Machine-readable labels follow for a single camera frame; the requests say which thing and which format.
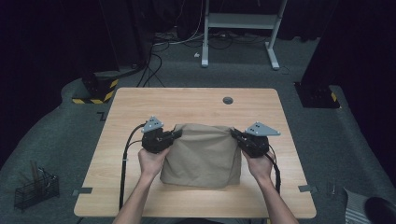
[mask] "human hand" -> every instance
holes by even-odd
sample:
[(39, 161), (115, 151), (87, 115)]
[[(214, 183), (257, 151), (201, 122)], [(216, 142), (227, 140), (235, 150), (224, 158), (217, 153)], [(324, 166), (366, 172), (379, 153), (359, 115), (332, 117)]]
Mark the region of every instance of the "human hand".
[(164, 151), (158, 154), (148, 152), (144, 148), (140, 149), (137, 155), (140, 162), (141, 176), (154, 179), (154, 177), (163, 168), (163, 160), (165, 159), (168, 153), (169, 153), (169, 148), (165, 149)]
[[(259, 158), (250, 158), (249, 155), (242, 150), (245, 158), (247, 159), (247, 165), (250, 173), (258, 182), (271, 182), (271, 171), (273, 164), (271, 161), (264, 155)], [(267, 153), (271, 159), (274, 159), (275, 156), (271, 152)]]

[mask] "person's left hand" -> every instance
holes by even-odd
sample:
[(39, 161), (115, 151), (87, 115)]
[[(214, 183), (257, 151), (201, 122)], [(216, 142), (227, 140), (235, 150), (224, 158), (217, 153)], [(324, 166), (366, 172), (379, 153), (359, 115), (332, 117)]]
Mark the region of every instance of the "person's left hand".
[(140, 162), (140, 171), (142, 173), (141, 176), (146, 176), (154, 179), (154, 177), (163, 168), (163, 160), (168, 153), (169, 148), (158, 154), (148, 152), (144, 148), (140, 149), (138, 153), (138, 158)]

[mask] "white metal frame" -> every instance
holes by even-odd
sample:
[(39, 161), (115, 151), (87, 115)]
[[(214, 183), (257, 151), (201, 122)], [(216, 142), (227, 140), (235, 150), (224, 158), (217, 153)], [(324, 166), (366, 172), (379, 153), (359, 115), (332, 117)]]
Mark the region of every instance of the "white metal frame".
[(279, 63), (274, 53), (276, 35), (282, 22), (288, 0), (282, 0), (280, 9), (276, 15), (253, 15), (253, 14), (231, 14), (231, 13), (209, 13), (209, 1), (206, 0), (205, 8), (205, 30), (204, 44), (202, 47), (202, 67), (209, 66), (208, 32), (209, 27), (221, 28), (246, 28), (273, 30), (269, 42), (265, 42), (265, 49), (274, 70), (279, 69)]

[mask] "pen holder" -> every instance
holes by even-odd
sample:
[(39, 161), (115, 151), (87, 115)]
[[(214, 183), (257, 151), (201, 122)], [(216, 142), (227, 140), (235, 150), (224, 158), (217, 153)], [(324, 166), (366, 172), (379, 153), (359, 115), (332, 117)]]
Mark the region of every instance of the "pen holder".
[(26, 208), (54, 196), (58, 198), (60, 196), (59, 178), (56, 175), (45, 173), (37, 181), (15, 189), (14, 209), (19, 208), (23, 212)]

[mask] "table top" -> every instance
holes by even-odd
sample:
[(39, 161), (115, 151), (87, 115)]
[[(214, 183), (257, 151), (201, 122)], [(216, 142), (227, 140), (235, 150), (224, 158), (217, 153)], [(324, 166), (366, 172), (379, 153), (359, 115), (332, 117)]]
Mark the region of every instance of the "table top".
[[(233, 103), (223, 103), (232, 97)], [(122, 154), (131, 131), (151, 116), (163, 122), (163, 130), (176, 124), (224, 125), (245, 130), (259, 121), (280, 136), (268, 136), (280, 170), (281, 196), (297, 218), (311, 218), (316, 208), (310, 192), (298, 186), (306, 180), (277, 92), (273, 89), (225, 88), (119, 88), (92, 157), (75, 214), (80, 217), (114, 217), (119, 211)], [(132, 141), (141, 140), (140, 131)], [(131, 145), (126, 167), (124, 201), (140, 176), (137, 152)], [(144, 217), (268, 217), (259, 186), (242, 158), (240, 184), (224, 189), (202, 189), (163, 184), (157, 175), (146, 202)]]

